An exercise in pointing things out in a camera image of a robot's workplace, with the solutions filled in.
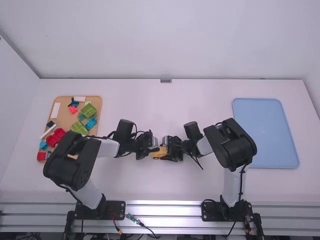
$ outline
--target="yellow object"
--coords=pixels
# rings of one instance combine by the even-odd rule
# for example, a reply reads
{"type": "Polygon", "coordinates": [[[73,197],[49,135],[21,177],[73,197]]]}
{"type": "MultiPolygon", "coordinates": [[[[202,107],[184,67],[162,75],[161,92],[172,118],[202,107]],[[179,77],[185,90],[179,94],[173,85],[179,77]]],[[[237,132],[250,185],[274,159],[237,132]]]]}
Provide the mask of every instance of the yellow object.
{"type": "Polygon", "coordinates": [[[151,153],[151,157],[153,159],[159,159],[168,154],[166,146],[159,146],[159,151],[155,151],[151,153]]]}

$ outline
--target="green building block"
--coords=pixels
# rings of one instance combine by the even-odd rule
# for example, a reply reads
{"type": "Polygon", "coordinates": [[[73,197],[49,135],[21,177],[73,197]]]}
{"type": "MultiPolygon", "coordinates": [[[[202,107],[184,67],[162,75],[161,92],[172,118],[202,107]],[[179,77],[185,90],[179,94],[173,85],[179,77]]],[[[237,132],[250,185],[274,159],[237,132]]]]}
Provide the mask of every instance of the green building block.
{"type": "Polygon", "coordinates": [[[83,115],[85,115],[87,118],[91,118],[93,115],[96,114],[97,109],[91,104],[88,103],[87,105],[85,105],[82,109],[81,112],[83,113],[83,115]]]}
{"type": "Polygon", "coordinates": [[[88,135],[89,131],[82,125],[81,122],[77,121],[71,126],[71,131],[82,135],[88,135]]]}

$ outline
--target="white table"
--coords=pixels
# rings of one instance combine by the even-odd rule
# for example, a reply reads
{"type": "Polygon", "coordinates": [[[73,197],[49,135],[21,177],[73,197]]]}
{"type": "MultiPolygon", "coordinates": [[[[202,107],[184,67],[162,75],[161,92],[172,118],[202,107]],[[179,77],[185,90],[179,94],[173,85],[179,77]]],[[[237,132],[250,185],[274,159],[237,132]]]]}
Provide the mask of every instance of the white table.
{"type": "MultiPolygon", "coordinates": [[[[151,129],[159,139],[178,135],[197,121],[203,128],[233,117],[234,98],[276,98],[281,101],[300,160],[297,169],[250,168],[246,196],[262,216],[266,235],[320,236],[320,121],[302,80],[254,79],[44,79],[40,81],[9,165],[0,183],[0,231],[63,232],[74,200],[45,178],[36,161],[39,136],[52,102],[63,95],[100,95],[98,135],[116,129],[120,119],[151,129]]],[[[107,199],[125,200],[127,213],[156,233],[226,234],[231,223],[202,222],[199,204],[219,200],[223,168],[214,154],[200,159],[202,171],[189,157],[183,162],[97,159],[91,179],[107,199]]],[[[144,233],[128,220],[127,233],[144,233]]],[[[74,231],[80,230],[75,221],[74,231]]],[[[115,232],[109,221],[85,221],[85,232],[115,232]]],[[[244,234],[237,223],[233,234],[244,234]]]]}

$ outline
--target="red building block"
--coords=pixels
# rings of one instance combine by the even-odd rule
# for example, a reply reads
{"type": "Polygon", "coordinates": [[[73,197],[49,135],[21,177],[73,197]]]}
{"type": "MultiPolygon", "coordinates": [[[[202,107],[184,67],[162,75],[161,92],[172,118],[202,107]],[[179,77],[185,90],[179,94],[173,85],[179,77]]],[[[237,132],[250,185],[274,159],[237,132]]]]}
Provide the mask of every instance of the red building block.
{"type": "Polygon", "coordinates": [[[37,156],[36,156],[36,159],[39,161],[39,162],[44,162],[46,161],[46,152],[38,152],[37,156]]]}
{"type": "Polygon", "coordinates": [[[70,111],[71,114],[75,114],[75,113],[78,112],[78,110],[76,109],[75,106],[69,107],[69,111],[70,111]]]}
{"type": "Polygon", "coordinates": [[[52,148],[56,146],[58,142],[60,142],[61,138],[66,135],[66,131],[62,128],[57,128],[53,135],[50,135],[46,138],[45,142],[52,148]]]}

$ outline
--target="cork board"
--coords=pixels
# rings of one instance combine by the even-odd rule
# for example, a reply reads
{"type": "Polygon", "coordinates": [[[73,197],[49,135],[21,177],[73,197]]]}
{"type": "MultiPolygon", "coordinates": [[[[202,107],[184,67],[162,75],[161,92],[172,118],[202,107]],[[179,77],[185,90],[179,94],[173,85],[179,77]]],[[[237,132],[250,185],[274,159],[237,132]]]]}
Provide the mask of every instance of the cork board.
{"type": "MultiPolygon", "coordinates": [[[[54,130],[58,129],[58,128],[62,128],[63,130],[65,130],[66,132],[69,131],[71,129],[72,124],[74,124],[75,122],[78,121],[78,113],[80,113],[81,109],[85,106],[85,102],[91,102],[91,104],[96,108],[96,120],[97,120],[97,124],[89,131],[88,135],[97,135],[97,131],[98,131],[98,125],[99,125],[99,118],[100,118],[100,112],[101,112],[101,106],[102,106],[102,99],[100,96],[83,96],[85,97],[85,101],[80,101],[79,105],[77,106],[77,111],[75,114],[71,114],[69,111],[69,107],[68,105],[71,103],[71,98],[73,98],[74,96],[58,96],[55,98],[55,100],[53,101],[52,107],[51,107],[51,111],[48,117],[47,122],[44,122],[43,125],[45,126],[45,130],[44,133],[49,129],[48,126],[46,126],[46,124],[50,121],[53,121],[56,124],[56,127],[54,128],[54,130]],[[53,112],[53,108],[55,103],[60,103],[58,112],[57,112],[57,116],[56,118],[51,118],[52,116],[52,112],[53,112]]],[[[81,123],[83,125],[85,125],[87,122],[90,121],[90,117],[84,119],[83,121],[81,121],[81,123]]],[[[46,141],[46,138],[50,135],[53,134],[54,130],[52,130],[51,132],[49,132],[47,135],[45,135],[42,140],[46,141]]],[[[39,152],[42,153],[46,153],[48,151],[53,152],[54,151],[54,147],[50,147],[48,146],[48,148],[46,150],[42,150],[39,147],[39,152]]]]}

